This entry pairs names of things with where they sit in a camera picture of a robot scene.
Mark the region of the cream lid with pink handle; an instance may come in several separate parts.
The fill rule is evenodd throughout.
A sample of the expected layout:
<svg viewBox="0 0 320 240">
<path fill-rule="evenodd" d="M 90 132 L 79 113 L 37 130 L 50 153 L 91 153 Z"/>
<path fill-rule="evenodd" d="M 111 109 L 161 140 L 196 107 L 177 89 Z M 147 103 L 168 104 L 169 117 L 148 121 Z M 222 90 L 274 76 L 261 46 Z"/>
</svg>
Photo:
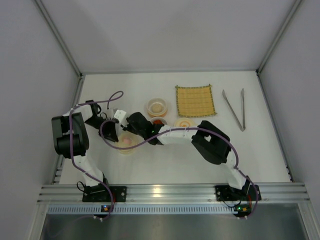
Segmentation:
<svg viewBox="0 0 320 240">
<path fill-rule="evenodd" d="M 123 132 L 118 137 L 118 142 L 115 143 L 115 146 L 118 148 L 129 148 L 138 144 L 138 138 L 135 134 L 130 132 Z M 119 149 L 118 150 L 123 155 L 132 154 L 135 149 Z"/>
</svg>

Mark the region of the orange sausage piece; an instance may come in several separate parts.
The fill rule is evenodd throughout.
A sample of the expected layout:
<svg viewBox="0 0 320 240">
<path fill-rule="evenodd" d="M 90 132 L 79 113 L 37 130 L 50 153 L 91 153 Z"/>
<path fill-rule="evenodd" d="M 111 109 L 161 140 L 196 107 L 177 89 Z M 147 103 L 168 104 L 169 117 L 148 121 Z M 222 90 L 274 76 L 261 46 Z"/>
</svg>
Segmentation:
<svg viewBox="0 0 320 240">
<path fill-rule="evenodd" d="M 160 119 L 156 119 L 153 121 L 153 124 L 161 125 L 161 124 L 163 124 L 163 122 Z"/>
</svg>

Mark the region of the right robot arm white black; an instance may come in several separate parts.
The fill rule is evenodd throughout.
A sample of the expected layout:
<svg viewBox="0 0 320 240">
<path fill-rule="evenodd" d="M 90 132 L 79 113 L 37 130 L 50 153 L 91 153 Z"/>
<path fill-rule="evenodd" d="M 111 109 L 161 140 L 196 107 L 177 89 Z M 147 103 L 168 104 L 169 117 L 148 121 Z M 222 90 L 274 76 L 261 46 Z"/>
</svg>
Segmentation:
<svg viewBox="0 0 320 240">
<path fill-rule="evenodd" d="M 219 201 L 261 200 L 258 186 L 239 170 L 239 155 L 230 138 L 209 121 L 203 120 L 196 127 L 172 127 L 151 123 L 141 113 L 135 112 L 121 127 L 151 145 L 193 145 L 207 162 L 221 167 L 227 178 L 227 185 L 215 186 Z"/>
</svg>

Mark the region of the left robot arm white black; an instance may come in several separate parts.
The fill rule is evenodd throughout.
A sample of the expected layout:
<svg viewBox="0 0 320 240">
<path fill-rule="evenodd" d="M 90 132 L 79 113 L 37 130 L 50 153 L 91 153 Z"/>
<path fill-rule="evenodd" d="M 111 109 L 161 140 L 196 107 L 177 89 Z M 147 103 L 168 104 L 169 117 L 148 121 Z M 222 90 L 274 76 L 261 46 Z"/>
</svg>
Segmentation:
<svg viewBox="0 0 320 240">
<path fill-rule="evenodd" d="M 98 130 L 98 135 L 104 140 L 113 143 L 118 141 L 115 121 L 99 116 L 101 111 L 100 105 L 91 100 L 51 119 L 54 149 L 58 155 L 70 159 L 72 165 L 83 174 L 81 190 L 85 197 L 108 192 L 105 175 L 87 153 L 90 140 L 86 125 Z"/>
</svg>

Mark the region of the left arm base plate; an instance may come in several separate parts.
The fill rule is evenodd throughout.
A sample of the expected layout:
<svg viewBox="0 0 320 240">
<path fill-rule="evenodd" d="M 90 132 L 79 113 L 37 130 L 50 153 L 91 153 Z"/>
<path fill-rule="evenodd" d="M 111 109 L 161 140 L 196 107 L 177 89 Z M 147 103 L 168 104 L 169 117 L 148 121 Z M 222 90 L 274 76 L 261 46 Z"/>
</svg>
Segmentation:
<svg viewBox="0 0 320 240">
<path fill-rule="evenodd" d="M 124 203 L 127 198 L 126 186 L 110 186 L 113 201 Z M 82 202 L 85 203 L 98 203 L 98 202 L 111 202 L 111 196 L 108 190 L 101 184 L 96 186 L 86 186 L 82 195 Z"/>
</svg>

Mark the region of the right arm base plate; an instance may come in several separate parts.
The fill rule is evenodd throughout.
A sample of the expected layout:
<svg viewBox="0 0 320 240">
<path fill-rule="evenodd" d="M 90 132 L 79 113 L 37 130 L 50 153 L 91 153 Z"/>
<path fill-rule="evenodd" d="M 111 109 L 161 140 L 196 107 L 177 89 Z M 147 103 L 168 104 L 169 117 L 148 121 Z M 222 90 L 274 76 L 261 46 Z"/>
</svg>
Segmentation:
<svg viewBox="0 0 320 240">
<path fill-rule="evenodd" d="M 218 202 L 239 202 L 239 201 L 247 201 L 249 200 L 249 197 L 252 201 L 261 201 L 262 197 L 260 194 L 260 189 L 258 185 L 255 185 L 256 190 L 252 185 L 249 187 L 245 187 L 244 189 L 240 190 L 237 188 L 230 187 L 229 185 L 216 185 L 215 193 L 216 193 L 216 199 Z"/>
</svg>

